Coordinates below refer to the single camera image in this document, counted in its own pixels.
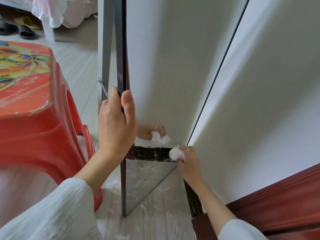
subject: wall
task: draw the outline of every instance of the wall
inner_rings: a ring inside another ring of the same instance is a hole
[[[139,123],[185,144],[246,0],[127,0],[130,89]],[[150,145],[136,141],[137,145]]]
[[[320,0],[250,0],[190,144],[232,202],[320,162]]]

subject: red plastic stool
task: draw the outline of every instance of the red plastic stool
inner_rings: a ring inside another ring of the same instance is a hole
[[[95,153],[52,50],[38,44],[0,41],[0,166],[26,166],[48,173],[57,184]],[[102,203],[102,189],[94,211]]]

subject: full-length mirror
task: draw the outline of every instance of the full-length mirror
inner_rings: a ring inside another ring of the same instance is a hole
[[[123,216],[177,171],[168,152],[187,145],[246,1],[115,0],[118,87],[142,131],[121,164]],[[170,142],[150,141],[160,127]]]

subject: reflected hand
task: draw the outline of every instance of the reflected hand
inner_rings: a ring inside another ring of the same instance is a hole
[[[200,161],[192,146],[181,146],[179,149],[186,155],[186,160],[177,160],[178,170],[183,179],[194,190],[199,184],[203,183]]]
[[[137,130],[131,91],[123,92],[120,98],[118,88],[111,88],[109,99],[102,101],[98,123],[99,152],[119,159],[120,163],[134,144]]]
[[[161,137],[164,137],[166,135],[166,129],[163,125],[159,124],[144,124],[144,125],[138,125],[137,126],[137,137],[143,140],[151,141],[152,131],[159,132]]]

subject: white shirt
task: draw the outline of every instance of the white shirt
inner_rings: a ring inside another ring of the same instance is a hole
[[[0,239],[102,239],[94,215],[94,196],[82,179],[69,178],[51,194],[0,229]],[[228,221],[219,240],[266,240],[239,219]]]

